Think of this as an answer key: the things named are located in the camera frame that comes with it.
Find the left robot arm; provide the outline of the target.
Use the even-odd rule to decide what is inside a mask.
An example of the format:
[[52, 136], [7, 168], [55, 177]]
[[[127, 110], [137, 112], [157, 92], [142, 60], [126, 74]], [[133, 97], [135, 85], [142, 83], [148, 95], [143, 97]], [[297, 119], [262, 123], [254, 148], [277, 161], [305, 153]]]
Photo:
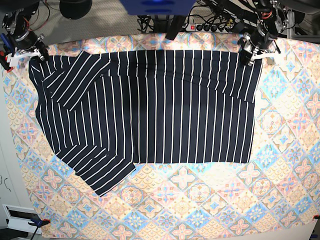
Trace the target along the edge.
[[252, 4], [241, 0], [240, 3], [243, 8], [230, 0], [221, 0], [218, 6], [234, 18], [231, 32], [242, 34], [237, 42], [241, 64], [252, 66], [263, 58], [279, 61], [284, 55], [276, 40], [293, 28], [288, 19], [292, 11], [278, 0], [254, 0]]

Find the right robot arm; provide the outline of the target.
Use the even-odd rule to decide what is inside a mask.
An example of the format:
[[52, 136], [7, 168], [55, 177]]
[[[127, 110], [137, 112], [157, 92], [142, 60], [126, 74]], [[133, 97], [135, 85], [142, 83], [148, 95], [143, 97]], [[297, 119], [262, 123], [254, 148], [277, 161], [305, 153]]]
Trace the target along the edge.
[[[47, 9], [47, 17], [43, 23], [34, 26], [31, 20], [39, 15], [39, 6], [43, 3]], [[4, 33], [0, 34], [4, 51], [0, 61], [10, 63], [17, 57], [38, 57], [41, 61], [49, 58], [47, 46], [43, 43], [44, 35], [36, 35], [36, 31], [44, 27], [50, 19], [51, 11], [55, 10], [63, 17], [78, 20], [89, 13], [91, 0], [59, 0], [58, 8], [52, 7], [48, 0], [2, 0], [0, 12], [3, 14], [0, 26]]]

